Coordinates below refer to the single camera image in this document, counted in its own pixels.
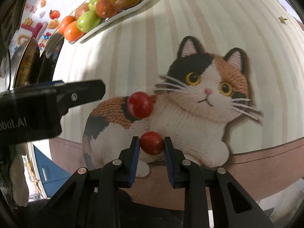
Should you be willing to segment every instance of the black pupil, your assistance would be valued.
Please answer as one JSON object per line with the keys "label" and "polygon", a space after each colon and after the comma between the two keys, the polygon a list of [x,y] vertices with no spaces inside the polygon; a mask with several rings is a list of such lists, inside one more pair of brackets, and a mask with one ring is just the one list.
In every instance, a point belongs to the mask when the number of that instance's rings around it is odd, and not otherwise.
{"label": "black pupil", "polygon": [[189,81],[190,81],[191,83],[195,83],[195,82],[197,82],[198,78],[199,78],[198,75],[195,74],[195,73],[193,73],[193,74],[190,74],[190,76],[189,76]]}
{"label": "black pupil", "polygon": [[229,91],[230,91],[229,86],[228,86],[227,84],[223,84],[223,85],[222,85],[222,91],[223,91],[224,93],[229,93]]}

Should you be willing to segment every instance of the white tray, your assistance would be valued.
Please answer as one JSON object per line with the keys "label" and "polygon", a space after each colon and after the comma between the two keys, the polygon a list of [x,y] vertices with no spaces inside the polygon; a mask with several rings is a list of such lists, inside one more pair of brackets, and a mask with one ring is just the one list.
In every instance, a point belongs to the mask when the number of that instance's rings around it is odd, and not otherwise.
{"label": "white tray", "polygon": [[82,42],[85,39],[87,39],[88,37],[90,37],[91,35],[93,35],[94,33],[96,33],[97,31],[99,31],[100,29],[102,29],[103,27],[111,24],[112,22],[126,16],[127,14],[133,13],[135,11],[138,11],[139,9],[141,9],[144,5],[146,5],[148,2],[150,2],[151,0],[142,0],[140,3],[138,3],[136,6],[128,8],[122,12],[119,12],[117,15],[113,16],[112,18],[108,18],[104,21],[102,21],[97,27],[93,28],[91,31],[87,32],[85,35],[83,35],[80,39],[78,39],[77,41],[74,42],[69,42],[70,44],[74,44],[76,42]]}

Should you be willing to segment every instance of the calico cat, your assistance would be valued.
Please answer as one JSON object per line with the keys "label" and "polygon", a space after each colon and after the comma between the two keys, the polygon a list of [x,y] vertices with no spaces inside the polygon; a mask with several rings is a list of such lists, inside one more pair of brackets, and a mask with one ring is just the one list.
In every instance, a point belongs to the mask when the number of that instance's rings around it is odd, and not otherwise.
{"label": "calico cat", "polygon": [[[100,103],[87,119],[83,134],[83,152],[87,167],[102,167],[128,148],[133,136],[156,131],[170,136],[175,148],[185,157],[208,167],[223,165],[229,149],[222,141],[228,122],[246,114],[250,101],[244,75],[246,53],[234,48],[224,57],[206,53],[195,37],[180,44],[177,59],[164,82],[156,84],[150,117],[138,120],[127,109],[128,97],[116,97]],[[161,160],[163,154],[139,155],[138,176],[149,172],[145,163]]]}

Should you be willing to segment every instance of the pink nose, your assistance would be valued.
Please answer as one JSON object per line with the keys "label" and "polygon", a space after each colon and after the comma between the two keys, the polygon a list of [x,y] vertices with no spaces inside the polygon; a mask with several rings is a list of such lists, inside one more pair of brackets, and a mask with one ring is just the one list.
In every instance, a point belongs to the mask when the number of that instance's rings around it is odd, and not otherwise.
{"label": "pink nose", "polygon": [[206,95],[210,95],[212,93],[212,90],[210,88],[205,88],[204,91]]}

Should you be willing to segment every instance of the blue cabinet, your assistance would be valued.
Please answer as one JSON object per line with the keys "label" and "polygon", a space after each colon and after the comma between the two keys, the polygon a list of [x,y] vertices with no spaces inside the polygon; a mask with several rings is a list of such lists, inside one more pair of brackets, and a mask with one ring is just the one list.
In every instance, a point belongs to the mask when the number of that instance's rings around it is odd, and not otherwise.
{"label": "blue cabinet", "polygon": [[34,153],[44,191],[48,197],[52,197],[71,174],[56,165],[35,146]]}

